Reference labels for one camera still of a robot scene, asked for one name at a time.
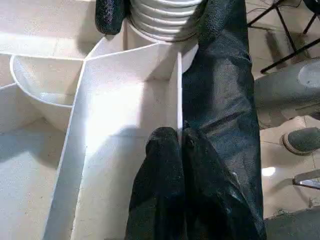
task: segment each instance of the metal bar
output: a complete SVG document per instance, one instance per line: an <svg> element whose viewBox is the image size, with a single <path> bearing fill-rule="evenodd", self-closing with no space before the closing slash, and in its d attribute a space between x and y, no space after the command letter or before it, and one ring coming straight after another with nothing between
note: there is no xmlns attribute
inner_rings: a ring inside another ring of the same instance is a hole
<svg viewBox="0 0 320 240"><path fill-rule="evenodd" d="M308 25L306 26L305 30L303 30L303 34L306 34L308 32L309 28L311 27L311 25L314 22L314 20L316 19L316 17L317 17L317 14L315 13L312 16L311 20L309 21Z"/></svg>
<svg viewBox="0 0 320 240"><path fill-rule="evenodd" d="M255 19L253 19L251 22L247 24L248 27L250 27L252 24L254 24L256 21L261 19L264 15L269 13L271 10L275 9L280 3L284 2L285 0L279 0L278 2L275 2L271 5L267 10L265 10L263 13L261 13L259 16L257 16Z"/></svg>
<svg viewBox="0 0 320 240"><path fill-rule="evenodd" d="M289 42L290 42L290 44L291 44L291 47L292 47L293 51L294 51L294 52L297 51L296 45L295 45L294 41L292 40L292 37L291 37L291 35L290 35L290 32L289 32L289 30L288 30L288 28L287 28L287 25L286 25L286 23L285 23L285 20L284 20L284 18L282 17L282 14L281 14L281 12L280 12L280 10L279 10L279 8L278 8L277 6L275 7L275 10L276 10L276 12L278 13L278 16L279 16L279 18L280 18L280 21L281 21L281 23L282 23L282 25L283 25L283 28L284 28L284 31L285 31L285 35L288 37Z"/></svg>
<svg viewBox="0 0 320 240"><path fill-rule="evenodd" d="M277 66L279 64L282 64L283 62L293 58L294 56L302 53L303 51L313 47L314 45L316 45L318 43L320 43L320 38L318 38L317 40L314 40L313 42L311 42L311 43L299 48L298 50L296 50L295 52L289 54L288 56L285 56L285 57L281 58L279 61L276 61L275 63L271 64L270 66L265 67L264 69L261 70L261 73L264 74L266 71L274 68L275 66Z"/></svg>
<svg viewBox="0 0 320 240"><path fill-rule="evenodd" d="M320 190L320 182L317 182L314 180L304 180L304 181L297 182L295 179L293 179L292 183L293 185Z"/></svg>

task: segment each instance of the black metal frame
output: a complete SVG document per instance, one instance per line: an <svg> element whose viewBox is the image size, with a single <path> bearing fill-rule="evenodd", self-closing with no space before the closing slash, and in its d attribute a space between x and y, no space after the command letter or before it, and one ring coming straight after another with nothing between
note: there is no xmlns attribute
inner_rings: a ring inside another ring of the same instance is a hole
<svg viewBox="0 0 320 240"><path fill-rule="evenodd" d="M293 39L292 39L292 37L290 35L290 32L289 32L289 30L287 28L287 25L286 25L286 23L284 21L284 18L283 18L282 14L281 14L281 12L279 10L279 7L278 7L284 1L285 0L279 0L279 1L275 2L275 3L273 3L267 10L265 10L263 13L261 13L259 16L257 16L255 19L253 19L251 22L249 22L247 24L248 28L252 27L252 24L257 22L259 19L261 19L264 15L269 13L271 10L275 9L277 14L278 14L278 16L279 16L279 18L280 18L280 21L281 21L281 23L283 25L283 28L284 28L284 31L285 31L285 35L288 37L289 42L291 44L291 47L293 49L293 53L289 54L288 56L285 56L285 57L281 58L280 60L276 61L275 63L271 64L270 66L267 66L267 67L263 68L260 71L262 74L264 74L266 71L274 68L275 66L277 66L279 64L282 64L283 62L293 58L294 56L302 53L303 51L311 48L312 46L320 43L320 38L318 38L317 40L314 40L313 42L311 42L311 43L309 43L309 44L307 44L307 45L305 45L305 46L303 46L303 47L301 47L299 49L296 48L295 43L294 43L294 41L293 41ZM311 24L315 21L316 17L317 17L317 14L314 14L312 16L310 22L308 23L308 25L306 26L305 30L303 31L303 34L306 34L308 32L309 28L311 27Z"/></svg>

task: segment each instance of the metal stand leg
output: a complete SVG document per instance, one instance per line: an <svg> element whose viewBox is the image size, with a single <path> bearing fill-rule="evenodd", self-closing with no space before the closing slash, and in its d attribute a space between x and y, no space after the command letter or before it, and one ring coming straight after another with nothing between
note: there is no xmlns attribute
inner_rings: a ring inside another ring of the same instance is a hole
<svg viewBox="0 0 320 240"><path fill-rule="evenodd" d="M320 177L320 169L298 174L292 180L293 185L320 190L320 182L312 179Z"/></svg>
<svg viewBox="0 0 320 240"><path fill-rule="evenodd" d="M308 25L306 26L305 30L303 30L303 34L306 34L309 30L309 28L311 27L312 23L314 22L314 20L316 19L317 14L314 14L310 20L310 22L308 23Z"/></svg>
<svg viewBox="0 0 320 240"><path fill-rule="evenodd" d="M256 21L261 19L264 15L269 13L271 10L275 9L280 3L282 3L285 0L279 0L278 2L274 3L269 7L267 10L265 10L263 13L261 13L259 16L257 16L255 19L253 19L251 22L247 24L248 27L251 27L252 24L254 24Z"/></svg>
<svg viewBox="0 0 320 240"><path fill-rule="evenodd" d="M264 69L261 70L261 73L264 74L266 71L274 68L275 66L282 64L283 62L293 58L294 56L302 53L303 51L313 47L314 45L320 43L320 38L318 38L317 40L314 40L313 42L299 48L298 50L296 50L295 52L289 54L288 56L285 56L284 58L280 59L279 61L276 61L275 63L271 64L270 66L265 67Z"/></svg>
<svg viewBox="0 0 320 240"><path fill-rule="evenodd" d="M277 6L275 7L275 10L276 10L276 12L278 13L278 16L279 16L279 18L280 18L280 21L281 21L282 26L283 26L284 31L285 31L285 35L288 37L289 42L290 42L290 44L291 44L291 47L292 47L293 51L294 51L294 52L297 51L297 48L296 48L296 46L295 46L294 41L292 40L292 37L291 37L291 35L290 35L290 32L289 32L289 30L288 30L288 28L287 28L287 25L286 25L286 23L285 23L285 20L284 20L284 18L282 17L281 12L280 12L280 10L279 10L279 8L278 8Z"/></svg>

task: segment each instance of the tiled floor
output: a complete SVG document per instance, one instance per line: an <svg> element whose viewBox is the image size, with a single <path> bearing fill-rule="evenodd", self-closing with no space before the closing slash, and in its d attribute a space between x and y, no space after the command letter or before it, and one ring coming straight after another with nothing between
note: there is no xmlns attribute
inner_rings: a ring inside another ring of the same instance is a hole
<svg viewBox="0 0 320 240"><path fill-rule="evenodd" d="M273 0L245 1L248 22L273 2ZM288 0L284 4L295 6L299 2L300 0ZM320 38L320 21L318 19L315 20L307 35L302 34L313 15L303 1L298 8L283 6L280 11L298 47ZM270 29L248 29L250 54L253 62L252 74L257 79L262 76L260 73L262 68L288 55L292 49L275 10L255 23L255 26ZM314 57L320 57L320 44L269 72ZM284 133L305 127L320 128L320 121L309 116L296 117L279 127L260 131L265 218L320 205L320 190L292 185L292 177L296 174L320 168L320 151L309 156L297 156L287 151L280 141Z"/></svg>

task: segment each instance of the gray rubber boot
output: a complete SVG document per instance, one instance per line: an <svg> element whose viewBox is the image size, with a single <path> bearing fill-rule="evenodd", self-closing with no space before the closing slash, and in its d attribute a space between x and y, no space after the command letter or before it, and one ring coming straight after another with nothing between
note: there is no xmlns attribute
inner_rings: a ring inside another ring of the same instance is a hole
<svg viewBox="0 0 320 240"><path fill-rule="evenodd" d="M317 127L292 131L282 136L286 149L296 155L308 155L320 149L320 129Z"/></svg>

